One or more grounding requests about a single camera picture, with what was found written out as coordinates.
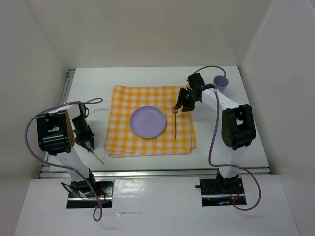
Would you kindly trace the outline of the copper spoon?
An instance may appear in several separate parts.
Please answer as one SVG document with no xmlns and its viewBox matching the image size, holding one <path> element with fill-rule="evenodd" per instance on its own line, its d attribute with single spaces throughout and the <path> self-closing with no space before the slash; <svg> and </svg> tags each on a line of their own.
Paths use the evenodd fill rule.
<svg viewBox="0 0 315 236">
<path fill-rule="evenodd" d="M 76 144 L 78 144 L 78 145 L 80 145 L 80 143 L 84 143 L 84 142 L 82 142 L 82 141 L 80 141 L 79 139 L 75 139 L 75 142 L 76 142 Z M 104 165 L 104 162 L 94 153 L 94 151 L 93 150 L 91 150 L 91 152 L 89 152 L 89 153 L 91 153 L 102 165 Z"/>
</svg>

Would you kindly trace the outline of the copper fork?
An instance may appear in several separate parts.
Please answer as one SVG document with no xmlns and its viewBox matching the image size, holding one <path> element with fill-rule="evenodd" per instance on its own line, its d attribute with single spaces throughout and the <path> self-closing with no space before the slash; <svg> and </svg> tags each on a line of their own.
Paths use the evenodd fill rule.
<svg viewBox="0 0 315 236">
<path fill-rule="evenodd" d="M 175 135 L 175 139 L 177 139 L 177 113 L 178 110 L 176 109 L 176 105 L 174 104 L 173 106 L 173 114 L 174 114 L 174 135 Z"/>
</svg>

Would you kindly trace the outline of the lilac plastic cup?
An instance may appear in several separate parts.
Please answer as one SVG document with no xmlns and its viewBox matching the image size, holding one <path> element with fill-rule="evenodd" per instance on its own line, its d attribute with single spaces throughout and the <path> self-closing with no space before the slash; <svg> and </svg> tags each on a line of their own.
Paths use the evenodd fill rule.
<svg viewBox="0 0 315 236">
<path fill-rule="evenodd" d="M 229 80 L 223 75 L 217 75 L 213 79 L 213 85 L 221 92 L 224 93 L 229 85 Z"/>
</svg>

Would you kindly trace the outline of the yellow white checkered cloth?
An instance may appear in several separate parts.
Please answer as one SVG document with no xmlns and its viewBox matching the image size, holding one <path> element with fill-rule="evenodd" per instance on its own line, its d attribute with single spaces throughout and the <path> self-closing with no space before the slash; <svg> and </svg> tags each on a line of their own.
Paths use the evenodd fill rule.
<svg viewBox="0 0 315 236">
<path fill-rule="evenodd" d="M 180 86 L 128 87 L 115 85 L 105 142 L 111 157 L 188 154 L 196 147 L 196 135 L 190 112 L 177 113 L 177 139 L 174 135 L 173 105 Z M 140 107 L 153 106 L 166 116 L 166 128 L 153 139 L 135 135 L 129 124 L 132 113 Z"/>
</svg>

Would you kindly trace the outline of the lilac plastic plate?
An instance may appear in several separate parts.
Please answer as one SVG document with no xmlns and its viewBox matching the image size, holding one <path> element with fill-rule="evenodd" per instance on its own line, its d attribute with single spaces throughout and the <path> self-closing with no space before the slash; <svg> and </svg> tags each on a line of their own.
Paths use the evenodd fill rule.
<svg viewBox="0 0 315 236">
<path fill-rule="evenodd" d="M 141 138 L 155 138 L 166 127 L 166 116 L 158 108 L 143 106 L 135 110 L 129 120 L 132 132 Z"/>
</svg>

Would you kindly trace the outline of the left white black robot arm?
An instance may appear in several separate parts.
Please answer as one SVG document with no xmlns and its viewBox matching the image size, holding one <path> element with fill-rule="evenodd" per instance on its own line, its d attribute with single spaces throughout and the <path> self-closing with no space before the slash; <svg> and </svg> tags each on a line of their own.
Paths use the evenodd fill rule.
<svg viewBox="0 0 315 236">
<path fill-rule="evenodd" d="M 70 105 L 66 109 L 41 113 L 36 116 L 38 144 L 42 151 L 55 156 L 68 171 L 71 181 L 80 185 L 86 196 L 97 192 L 97 183 L 91 170 L 83 164 L 75 145 L 88 152 L 94 149 L 95 135 L 86 118 L 89 109 L 83 104 Z"/>
</svg>

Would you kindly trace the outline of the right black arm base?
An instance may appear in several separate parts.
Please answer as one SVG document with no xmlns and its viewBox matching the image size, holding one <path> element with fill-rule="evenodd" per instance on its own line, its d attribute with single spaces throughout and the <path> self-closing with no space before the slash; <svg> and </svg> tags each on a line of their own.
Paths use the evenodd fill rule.
<svg viewBox="0 0 315 236">
<path fill-rule="evenodd" d="M 224 182 L 219 176 L 200 179 L 195 186 L 200 190 L 203 207 L 246 205 L 242 179 L 237 175 L 231 182 Z"/>
</svg>

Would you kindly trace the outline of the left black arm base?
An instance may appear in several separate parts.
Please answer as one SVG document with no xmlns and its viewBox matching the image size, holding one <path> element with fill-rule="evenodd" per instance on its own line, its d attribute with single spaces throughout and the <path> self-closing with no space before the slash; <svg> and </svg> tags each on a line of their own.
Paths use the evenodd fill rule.
<svg viewBox="0 0 315 236">
<path fill-rule="evenodd" d="M 100 200 L 102 208 L 112 208 L 113 180 L 94 181 L 92 187 L 94 187 L 95 194 L 85 182 L 83 182 L 83 186 L 80 188 L 78 185 L 74 185 L 74 182 L 71 184 L 61 182 L 61 185 L 68 192 L 67 209 L 96 208 L 98 206 L 96 196 Z"/>
</svg>

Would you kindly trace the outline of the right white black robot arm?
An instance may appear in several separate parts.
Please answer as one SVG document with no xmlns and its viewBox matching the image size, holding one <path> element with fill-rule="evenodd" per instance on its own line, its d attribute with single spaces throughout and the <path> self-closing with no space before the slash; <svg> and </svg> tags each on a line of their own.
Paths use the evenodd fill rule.
<svg viewBox="0 0 315 236">
<path fill-rule="evenodd" d="M 225 76 L 218 75 L 211 84 L 206 84 L 200 73 L 187 78 L 188 87 L 179 90 L 176 110 L 190 112 L 196 102 L 203 102 L 216 111 L 214 134 L 210 144 L 209 157 L 213 151 L 220 151 L 219 163 L 210 162 L 218 168 L 215 188 L 221 193 L 227 192 L 232 181 L 239 174 L 239 166 L 244 152 L 256 138 L 256 128 L 249 104 L 239 104 L 222 94 L 229 84 Z"/>
</svg>

